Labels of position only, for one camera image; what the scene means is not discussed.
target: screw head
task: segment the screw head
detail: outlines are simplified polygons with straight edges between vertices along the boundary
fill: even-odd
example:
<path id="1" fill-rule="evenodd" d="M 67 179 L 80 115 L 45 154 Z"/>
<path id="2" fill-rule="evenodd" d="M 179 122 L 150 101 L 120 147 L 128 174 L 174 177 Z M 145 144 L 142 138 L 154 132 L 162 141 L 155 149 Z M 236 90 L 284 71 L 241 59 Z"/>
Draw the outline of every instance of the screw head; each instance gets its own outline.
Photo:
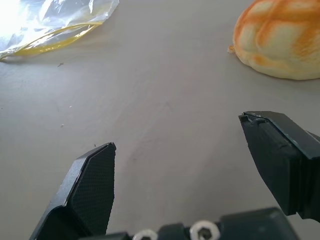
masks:
<path id="1" fill-rule="evenodd" d="M 150 229 L 142 230 L 133 236 L 132 240 L 157 240 L 158 234 Z"/>
<path id="2" fill-rule="evenodd" d="M 198 238 L 200 240 L 210 240 L 212 238 L 212 233 L 209 228 L 203 227 L 198 231 Z"/>
<path id="3" fill-rule="evenodd" d="M 217 225 L 210 221 L 198 221 L 190 228 L 191 240 L 217 240 L 220 231 Z"/>

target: bread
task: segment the bread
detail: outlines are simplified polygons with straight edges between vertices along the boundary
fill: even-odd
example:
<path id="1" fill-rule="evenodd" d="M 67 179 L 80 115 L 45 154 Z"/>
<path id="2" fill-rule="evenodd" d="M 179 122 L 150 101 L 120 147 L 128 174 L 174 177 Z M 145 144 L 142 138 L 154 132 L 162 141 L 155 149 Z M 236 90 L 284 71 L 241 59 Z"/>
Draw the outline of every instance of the bread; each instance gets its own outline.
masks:
<path id="1" fill-rule="evenodd" d="M 320 0 L 255 0 L 239 17 L 228 51 L 270 76 L 320 78 Z"/>

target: plastic bag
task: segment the plastic bag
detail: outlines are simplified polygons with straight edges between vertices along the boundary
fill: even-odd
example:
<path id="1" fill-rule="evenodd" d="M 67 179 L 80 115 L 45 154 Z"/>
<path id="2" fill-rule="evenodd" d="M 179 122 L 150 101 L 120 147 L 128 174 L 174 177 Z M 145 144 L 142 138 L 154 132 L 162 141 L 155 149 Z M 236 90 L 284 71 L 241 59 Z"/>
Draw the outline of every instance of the plastic bag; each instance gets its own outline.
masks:
<path id="1" fill-rule="evenodd" d="M 69 45 L 101 25 L 119 0 L 0 0 L 0 60 Z"/>

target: table surface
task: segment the table surface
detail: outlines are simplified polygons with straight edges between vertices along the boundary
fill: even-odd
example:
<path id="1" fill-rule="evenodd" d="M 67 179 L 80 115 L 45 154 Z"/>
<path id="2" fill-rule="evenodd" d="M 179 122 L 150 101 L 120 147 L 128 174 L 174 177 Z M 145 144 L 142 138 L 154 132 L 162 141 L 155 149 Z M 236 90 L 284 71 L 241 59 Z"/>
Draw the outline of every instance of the table surface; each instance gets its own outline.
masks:
<path id="1" fill-rule="evenodd" d="M 319 135 L 320 82 L 269 77 L 227 53 L 250 2 L 122 0 L 78 42 L 0 62 L 0 239 L 27 239 L 76 157 L 110 141 L 108 232 L 277 206 L 238 115 L 281 112 Z M 289 219 L 318 238 L 320 223 Z"/>

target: orange bread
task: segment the orange bread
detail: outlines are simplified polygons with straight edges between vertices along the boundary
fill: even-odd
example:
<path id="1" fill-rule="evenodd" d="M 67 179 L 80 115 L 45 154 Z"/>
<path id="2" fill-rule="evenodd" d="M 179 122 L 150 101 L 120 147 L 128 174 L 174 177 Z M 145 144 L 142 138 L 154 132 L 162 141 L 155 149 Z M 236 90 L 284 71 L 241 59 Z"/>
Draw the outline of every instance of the orange bread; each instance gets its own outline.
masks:
<path id="1" fill-rule="evenodd" d="M 255 0 L 239 17 L 229 51 L 270 76 L 320 78 L 320 0 Z"/>

